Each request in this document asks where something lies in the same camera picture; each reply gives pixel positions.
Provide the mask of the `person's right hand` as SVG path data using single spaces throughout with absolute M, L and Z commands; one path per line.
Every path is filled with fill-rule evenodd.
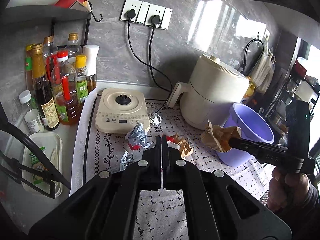
M 284 173 L 275 167 L 269 182 L 267 207 L 277 211 L 290 205 L 305 202 L 310 190 L 310 180 L 304 173 Z

